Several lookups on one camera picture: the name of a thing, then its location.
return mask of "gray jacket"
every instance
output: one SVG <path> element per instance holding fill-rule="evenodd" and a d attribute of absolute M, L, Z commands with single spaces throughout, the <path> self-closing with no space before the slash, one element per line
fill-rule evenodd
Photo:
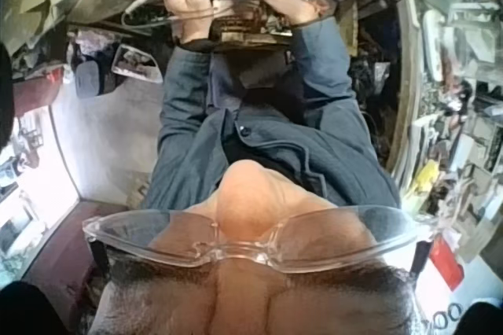
<path fill-rule="evenodd" d="M 164 83 L 159 159 L 145 208 L 185 209 L 206 200 L 229 162 L 222 140 L 236 132 L 261 155 L 288 164 L 314 193 L 343 205 L 399 208 L 394 182 L 380 167 L 358 109 L 349 56 L 333 18 L 293 31 L 292 52 L 304 80 L 305 124 L 270 106 L 243 104 L 206 115 L 209 53 L 177 48 Z"/>

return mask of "safety glasses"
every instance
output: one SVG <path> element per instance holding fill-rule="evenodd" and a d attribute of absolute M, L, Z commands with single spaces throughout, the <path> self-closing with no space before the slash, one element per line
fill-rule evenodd
<path fill-rule="evenodd" d="M 256 239 L 236 241 L 202 215 L 144 210 L 94 218 L 83 224 L 91 245 L 142 260 L 194 268 L 229 258 L 265 264 L 284 274 L 327 271 L 384 257 L 429 238 L 430 219 L 376 205 L 332 208 L 280 221 Z"/>

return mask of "dark hair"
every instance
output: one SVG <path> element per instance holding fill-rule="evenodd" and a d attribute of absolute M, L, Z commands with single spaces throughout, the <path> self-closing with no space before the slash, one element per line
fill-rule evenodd
<path fill-rule="evenodd" d="M 136 292 L 134 287 L 137 284 L 155 280 L 203 282 L 210 276 L 213 268 L 210 264 L 189 269 L 160 266 L 116 250 L 110 249 L 108 253 L 111 258 L 110 282 L 119 292 L 112 300 L 117 307 L 122 307 L 121 300 L 129 294 L 128 290 L 131 287 L 133 287 L 133 293 Z M 343 289 L 356 294 L 377 293 L 383 297 L 382 315 L 386 316 L 388 326 L 386 334 L 411 335 L 424 332 L 413 291 L 413 280 L 406 271 L 394 269 L 382 263 L 366 263 L 336 271 L 290 274 L 287 279 L 291 289 Z M 93 335 L 111 333 L 113 332 L 110 332 L 107 326 L 92 332 Z"/>
<path fill-rule="evenodd" d="M 6 147 L 13 131 L 14 96 L 9 54 L 0 43 L 0 151 Z"/>

